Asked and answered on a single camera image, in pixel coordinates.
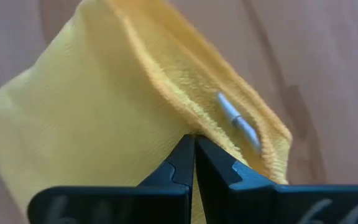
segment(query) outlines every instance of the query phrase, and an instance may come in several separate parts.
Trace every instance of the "wooden surface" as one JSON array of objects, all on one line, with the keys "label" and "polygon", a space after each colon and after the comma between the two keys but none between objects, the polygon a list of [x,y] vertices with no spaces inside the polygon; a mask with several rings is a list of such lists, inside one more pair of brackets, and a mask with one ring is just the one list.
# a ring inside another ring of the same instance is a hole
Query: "wooden surface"
[{"label": "wooden surface", "polygon": [[[358,184],[358,0],[170,0],[294,135],[294,184]],[[79,0],[0,0],[0,86]],[[0,223],[23,223],[0,179]]]}]

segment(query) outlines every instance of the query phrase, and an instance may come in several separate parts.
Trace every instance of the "microfiber cloth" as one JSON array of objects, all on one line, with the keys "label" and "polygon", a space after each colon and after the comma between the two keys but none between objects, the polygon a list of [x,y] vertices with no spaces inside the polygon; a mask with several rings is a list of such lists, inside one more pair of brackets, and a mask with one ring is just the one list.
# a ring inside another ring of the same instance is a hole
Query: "microfiber cloth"
[{"label": "microfiber cloth", "polygon": [[[255,128],[262,155],[218,92]],[[22,212],[55,185],[137,185],[188,133],[286,184],[288,129],[161,0],[83,1],[34,66],[0,88],[0,173]],[[203,223],[193,194],[193,223]]]}]

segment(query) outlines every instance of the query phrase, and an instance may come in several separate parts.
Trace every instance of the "wooden table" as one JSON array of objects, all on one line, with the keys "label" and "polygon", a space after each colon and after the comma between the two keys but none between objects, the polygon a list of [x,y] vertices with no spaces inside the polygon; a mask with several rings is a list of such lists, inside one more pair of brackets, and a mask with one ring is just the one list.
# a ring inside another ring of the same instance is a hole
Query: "wooden table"
[{"label": "wooden table", "polygon": [[[0,86],[79,0],[0,0]],[[358,0],[171,0],[294,135],[293,184],[358,184]],[[0,179],[0,223],[22,223]]]}]

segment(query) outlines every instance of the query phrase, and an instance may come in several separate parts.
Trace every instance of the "cloth fold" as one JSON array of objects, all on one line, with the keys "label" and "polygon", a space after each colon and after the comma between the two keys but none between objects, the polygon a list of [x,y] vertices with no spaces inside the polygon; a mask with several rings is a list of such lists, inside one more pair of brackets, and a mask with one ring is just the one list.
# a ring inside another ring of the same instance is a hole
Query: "cloth fold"
[{"label": "cloth fold", "polygon": [[[257,130],[261,156],[226,120],[219,91]],[[286,184],[288,129],[162,0],[83,1],[35,65],[0,88],[0,173],[23,212],[54,185],[137,185],[187,133]],[[195,187],[193,223],[202,214]]]}]

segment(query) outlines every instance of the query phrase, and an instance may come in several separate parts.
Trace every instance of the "yellow microfiber cloth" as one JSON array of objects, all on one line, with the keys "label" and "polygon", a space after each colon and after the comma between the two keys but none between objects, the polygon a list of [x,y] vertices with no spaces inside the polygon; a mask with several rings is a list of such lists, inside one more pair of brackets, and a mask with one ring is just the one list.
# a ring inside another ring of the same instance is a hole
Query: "yellow microfiber cloth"
[{"label": "yellow microfiber cloth", "polygon": [[[226,119],[223,92],[262,155]],[[85,0],[35,65],[0,88],[0,173],[24,212],[54,185],[137,185],[187,133],[286,184],[291,134],[162,0]],[[195,187],[193,223],[203,223]]]}]

